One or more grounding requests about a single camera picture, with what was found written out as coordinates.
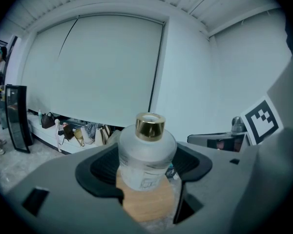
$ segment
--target wooden base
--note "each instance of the wooden base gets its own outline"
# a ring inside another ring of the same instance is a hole
[[[167,216],[173,210],[174,192],[166,176],[155,190],[139,192],[123,182],[120,170],[118,170],[116,187],[124,192],[124,210],[137,222],[159,219]]]

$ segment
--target concrete floor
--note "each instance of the concrete floor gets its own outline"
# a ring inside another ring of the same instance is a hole
[[[63,154],[47,147],[38,140],[30,146],[30,154],[18,152],[14,149],[9,130],[2,130],[0,126],[0,138],[6,139],[7,143],[2,147],[4,155],[0,155],[0,192],[6,194],[13,186],[25,178],[30,172],[41,164]]]

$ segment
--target gold bottle cap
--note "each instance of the gold bottle cap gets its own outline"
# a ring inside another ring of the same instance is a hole
[[[162,138],[164,125],[163,116],[140,113],[136,117],[136,136],[145,141],[158,141]]]

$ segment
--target white shelf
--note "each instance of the white shelf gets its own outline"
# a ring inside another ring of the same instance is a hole
[[[32,114],[28,113],[27,114],[27,119],[29,124],[32,126],[32,132],[34,135],[36,135],[38,138],[42,139],[43,141],[51,144],[54,147],[57,146],[57,141],[55,139],[55,131],[56,127],[52,126],[47,129],[42,128],[42,126],[39,124],[39,117]],[[62,143],[64,136],[59,136],[59,141]],[[92,143],[91,145],[85,144],[83,147],[80,146],[78,141],[75,138],[70,139],[69,141],[66,139],[64,140],[64,143],[62,146],[60,146],[61,150],[64,150],[68,153],[74,154],[78,153],[90,148],[97,147],[95,143]]]

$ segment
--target wooden block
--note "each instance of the wooden block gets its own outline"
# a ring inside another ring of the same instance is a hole
[[[173,210],[174,192],[166,176],[155,190],[139,192],[123,182],[120,170],[118,170],[116,187],[124,192],[124,210],[137,222],[159,219],[167,216]]]

